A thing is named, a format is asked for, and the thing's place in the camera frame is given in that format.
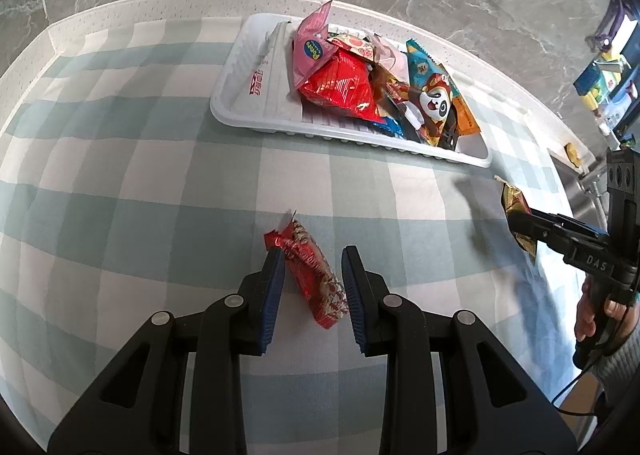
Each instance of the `red shiny package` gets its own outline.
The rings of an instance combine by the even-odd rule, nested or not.
[[[373,99],[367,64],[342,48],[299,90],[315,105],[341,109],[337,112],[340,115],[384,123]]]
[[[281,233],[270,231],[264,236],[264,245],[267,249],[276,245],[284,251],[287,268],[321,327],[331,328],[348,313],[344,286],[300,222],[292,220]]]

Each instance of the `black cable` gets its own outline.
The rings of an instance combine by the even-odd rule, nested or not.
[[[640,269],[638,271],[636,271],[636,279],[635,279],[635,285],[633,288],[633,292],[636,293],[638,292],[638,285],[640,285]],[[629,313],[629,309],[631,309],[631,307],[633,307],[632,305],[626,305],[625,306],[625,313],[622,315],[622,319],[618,322],[618,324],[616,325],[616,328],[613,330],[613,333],[609,336],[609,339],[607,339],[607,342],[604,343],[604,346],[597,346],[594,347],[594,349],[599,349],[600,352],[598,354],[598,356],[591,362],[588,363],[587,366],[585,368],[582,369],[582,372],[580,372],[580,374],[578,374],[576,377],[574,377],[574,380],[571,381],[571,383],[569,383],[568,385],[566,385],[562,390],[560,390],[560,392],[558,393],[558,395],[556,395],[552,401],[551,404],[553,405],[553,407],[560,413],[562,413],[563,415],[569,415],[571,417],[595,417],[595,413],[593,412],[577,412],[577,411],[568,411],[568,410],[564,410],[562,408],[560,408],[559,406],[556,406],[556,401],[560,398],[561,395],[563,395],[572,385],[576,384],[581,377],[583,377],[584,374],[586,374],[587,372],[589,372],[591,370],[591,368],[593,368],[593,366],[600,361],[600,358],[602,358],[602,356],[604,356],[604,353],[607,351],[607,349],[609,348],[609,345],[611,344],[611,342],[613,341],[613,338],[615,338],[618,335],[618,332],[620,331],[620,327],[622,327],[622,324],[625,323],[626,320],[626,316]]]

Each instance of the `gray knit sleeve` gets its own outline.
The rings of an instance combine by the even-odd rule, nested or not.
[[[602,356],[591,373],[604,388],[607,406],[616,406],[640,365],[640,326],[636,326],[623,345],[610,356]]]

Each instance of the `human hand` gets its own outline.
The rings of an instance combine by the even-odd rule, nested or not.
[[[589,299],[592,281],[593,279],[591,276],[587,276],[584,284],[582,285],[582,297],[580,298],[580,302],[578,302],[574,328],[575,339],[578,341],[583,341],[587,336],[591,337],[596,333],[596,324],[594,322],[596,313],[593,308],[593,304]],[[609,298],[607,298],[607,301],[604,304],[605,314],[616,321],[622,320],[625,310],[625,305],[613,302]],[[625,340],[629,337],[629,334],[631,334],[636,328],[639,316],[640,309],[638,304],[629,308],[629,312],[626,313],[624,323],[618,329],[616,337],[611,340],[609,353],[615,352],[622,346]]]

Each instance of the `silver screw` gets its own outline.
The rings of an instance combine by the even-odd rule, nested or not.
[[[240,307],[242,304],[244,304],[244,298],[239,294],[230,294],[225,298],[227,307]]]
[[[169,313],[166,311],[161,310],[160,312],[156,312],[152,317],[151,317],[151,323],[154,325],[164,325],[165,323],[167,323],[169,321],[169,318],[171,318],[169,316]]]
[[[464,325],[473,325],[476,322],[476,315],[468,310],[461,310],[458,313],[458,321]]]
[[[382,302],[387,307],[400,307],[402,305],[402,298],[400,298],[397,294],[387,294]]]

